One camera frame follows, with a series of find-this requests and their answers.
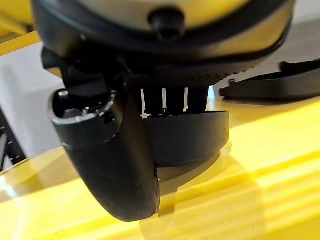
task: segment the white gap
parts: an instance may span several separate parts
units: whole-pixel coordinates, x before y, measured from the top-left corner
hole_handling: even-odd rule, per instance
[[[184,89],[184,109],[183,111],[186,112],[188,109],[188,88]]]
[[[215,95],[215,90],[214,90],[214,86],[210,86],[209,87],[209,93],[208,93],[208,100],[212,100],[215,99],[216,95]]]
[[[167,108],[167,90],[165,88],[162,88],[162,107]]]

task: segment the yellow surface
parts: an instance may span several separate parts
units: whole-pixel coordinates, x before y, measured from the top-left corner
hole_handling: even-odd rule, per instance
[[[38,33],[33,31],[23,36],[19,36],[10,41],[0,43],[0,56],[12,53],[19,49],[28,47],[41,41]]]
[[[25,34],[32,25],[31,0],[0,0],[0,42],[14,33]]]
[[[113,218],[59,148],[0,175],[0,239],[319,239],[320,98],[209,109],[230,111],[229,143],[159,170],[159,214]]]

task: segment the black plastic part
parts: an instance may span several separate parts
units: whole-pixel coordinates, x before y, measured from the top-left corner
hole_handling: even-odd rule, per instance
[[[4,164],[7,156],[8,148],[8,136],[7,134],[2,134],[0,136],[0,172],[4,169]]]
[[[67,57],[70,51],[74,52],[85,46],[92,48],[89,43],[94,41],[100,51],[102,46],[110,46],[113,49],[131,51],[132,55],[153,55],[154,60],[165,57],[167,60],[174,58],[177,61],[189,56],[188,61],[194,61],[203,56],[201,52],[205,51],[206,47],[212,48],[218,42],[251,29],[287,2],[288,0],[252,0],[234,14],[221,21],[190,30],[183,41],[174,41],[171,44],[159,42],[152,32],[132,31],[98,17],[77,1],[32,0],[32,7],[41,39],[46,47],[61,57]]]
[[[229,113],[224,111],[148,117],[143,124],[159,168],[208,160],[229,139]]]
[[[134,100],[136,102],[136,106],[139,110],[140,115],[143,113],[142,111],[142,94],[140,88],[131,89],[130,92],[133,94]]]
[[[143,89],[145,113],[158,116],[163,112],[163,90],[162,88]]]
[[[188,88],[188,113],[202,114],[206,111],[209,87]]]
[[[185,89],[172,87],[166,89],[166,110],[168,115],[177,116],[184,112]]]
[[[157,170],[134,98],[112,92],[98,112],[63,118],[60,92],[49,103],[49,116],[94,197],[125,222],[155,214],[160,200]]]
[[[320,96],[320,61],[280,63],[280,72],[232,82],[220,89],[226,98],[290,101]]]
[[[26,156],[16,139],[6,116],[0,107],[0,172],[3,170],[5,158],[8,157],[13,165],[26,159]]]

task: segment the yellow table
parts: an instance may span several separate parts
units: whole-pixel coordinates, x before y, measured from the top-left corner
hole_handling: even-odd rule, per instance
[[[202,164],[159,170],[159,214],[110,216],[62,148],[0,173],[0,239],[320,238],[320,98],[230,111],[230,140]]]

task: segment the robot arm end effector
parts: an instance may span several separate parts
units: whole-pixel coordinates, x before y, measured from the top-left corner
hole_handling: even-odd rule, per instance
[[[228,142],[229,114],[206,111],[208,88],[279,48],[295,1],[169,3],[32,1],[43,67],[65,84],[51,121],[89,190],[122,221],[158,211],[156,167],[203,161]]]

